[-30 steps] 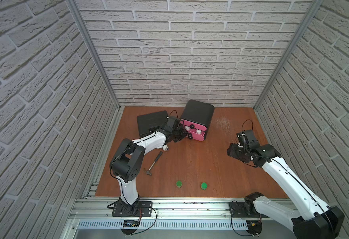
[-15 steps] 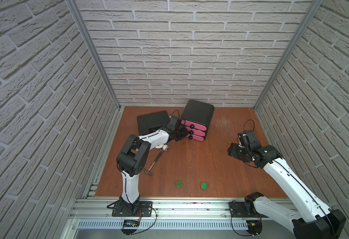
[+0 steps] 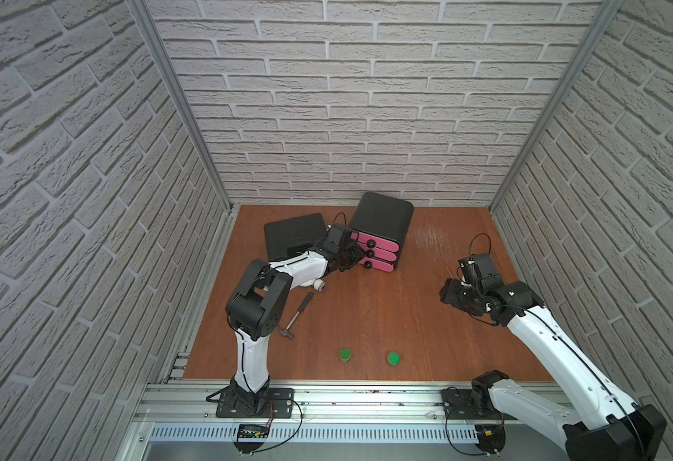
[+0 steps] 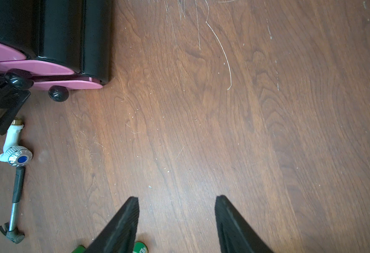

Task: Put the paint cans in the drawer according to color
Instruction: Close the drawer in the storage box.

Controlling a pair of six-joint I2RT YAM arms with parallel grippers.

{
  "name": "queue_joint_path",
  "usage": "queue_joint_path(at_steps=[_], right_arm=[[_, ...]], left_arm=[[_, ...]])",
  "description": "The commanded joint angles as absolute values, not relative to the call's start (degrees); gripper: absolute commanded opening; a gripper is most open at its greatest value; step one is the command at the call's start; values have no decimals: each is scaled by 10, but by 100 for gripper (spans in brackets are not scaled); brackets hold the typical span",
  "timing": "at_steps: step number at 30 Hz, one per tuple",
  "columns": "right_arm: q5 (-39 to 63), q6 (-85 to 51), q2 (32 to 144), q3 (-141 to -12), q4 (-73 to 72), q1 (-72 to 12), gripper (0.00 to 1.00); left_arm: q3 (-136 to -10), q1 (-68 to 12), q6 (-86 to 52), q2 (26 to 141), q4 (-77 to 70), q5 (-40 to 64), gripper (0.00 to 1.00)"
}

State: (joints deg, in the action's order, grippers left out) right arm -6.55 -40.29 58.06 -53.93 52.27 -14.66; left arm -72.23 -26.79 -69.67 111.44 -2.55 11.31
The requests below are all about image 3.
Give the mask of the pink top drawer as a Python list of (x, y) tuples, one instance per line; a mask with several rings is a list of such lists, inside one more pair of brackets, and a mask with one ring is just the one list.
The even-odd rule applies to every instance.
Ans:
[(367, 232), (358, 232), (357, 230), (354, 230), (352, 232), (352, 239), (368, 250), (379, 249), (394, 254), (397, 254), (401, 250), (400, 245), (395, 241), (367, 234)]

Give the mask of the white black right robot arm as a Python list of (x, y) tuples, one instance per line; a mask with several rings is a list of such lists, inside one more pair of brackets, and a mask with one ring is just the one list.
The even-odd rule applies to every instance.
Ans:
[(508, 415), (553, 441), (572, 460), (652, 460), (666, 422), (606, 376), (564, 332), (542, 299), (523, 282), (494, 288), (449, 279), (442, 303), (510, 330), (536, 356), (570, 401), (558, 405), (491, 371), (472, 382), (470, 406), (481, 416)]

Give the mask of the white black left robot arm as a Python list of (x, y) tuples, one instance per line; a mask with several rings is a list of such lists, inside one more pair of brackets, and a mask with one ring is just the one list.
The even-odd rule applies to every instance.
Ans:
[(238, 340), (238, 368), (231, 387), (240, 397), (257, 401), (267, 393), (269, 336), (279, 326), (290, 291), (315, 287), (333, 272), (350, 270), (364, 256), (351, 241), (334, 253), (314, 247), (292, 259), (250, 262), (226, 305), (228, 324)]

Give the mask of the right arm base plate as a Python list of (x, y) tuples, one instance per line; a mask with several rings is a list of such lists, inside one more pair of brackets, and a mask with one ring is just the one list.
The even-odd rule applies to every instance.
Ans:
[(501, 413), (490, 400), (488, 389), (448, 387), (440, 391), (445, 419), (448, 421), (499, 421)]

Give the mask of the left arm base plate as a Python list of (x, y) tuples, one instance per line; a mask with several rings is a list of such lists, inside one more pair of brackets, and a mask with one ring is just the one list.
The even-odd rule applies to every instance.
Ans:
[(252, 394), (230, 384), (213, 398), (219, 419), (289, 419), (294, 407), (294, 390), (284, 387), (263, 388)]

